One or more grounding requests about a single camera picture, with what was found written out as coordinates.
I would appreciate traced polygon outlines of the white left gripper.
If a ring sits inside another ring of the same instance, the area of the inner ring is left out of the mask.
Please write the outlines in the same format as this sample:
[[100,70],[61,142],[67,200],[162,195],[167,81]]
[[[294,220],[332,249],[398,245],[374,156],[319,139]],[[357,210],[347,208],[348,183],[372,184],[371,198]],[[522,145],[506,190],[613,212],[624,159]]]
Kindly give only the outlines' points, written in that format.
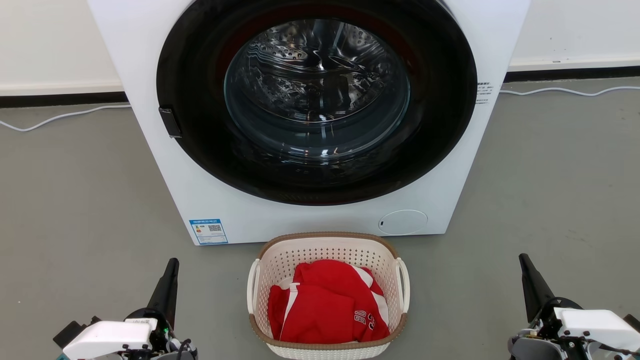
[[62,353],[69,360],[151,360],[169,353],[178,302],[179,260],[168,260],[147,304],[122,321],[71,322],[62,331]]

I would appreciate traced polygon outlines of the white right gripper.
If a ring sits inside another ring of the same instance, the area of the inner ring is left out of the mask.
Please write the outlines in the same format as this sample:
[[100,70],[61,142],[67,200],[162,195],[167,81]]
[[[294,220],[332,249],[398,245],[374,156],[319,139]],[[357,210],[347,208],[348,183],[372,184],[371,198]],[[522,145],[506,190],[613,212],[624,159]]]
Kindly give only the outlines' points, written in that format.
[[639,358],[639,321],[611,310],[583,309],[574,301],[555,297],[530,256],[518,256],[525,300],[528,337],[546,342],[554,355],[544,360],[592,360],[602,350],[615,360]]

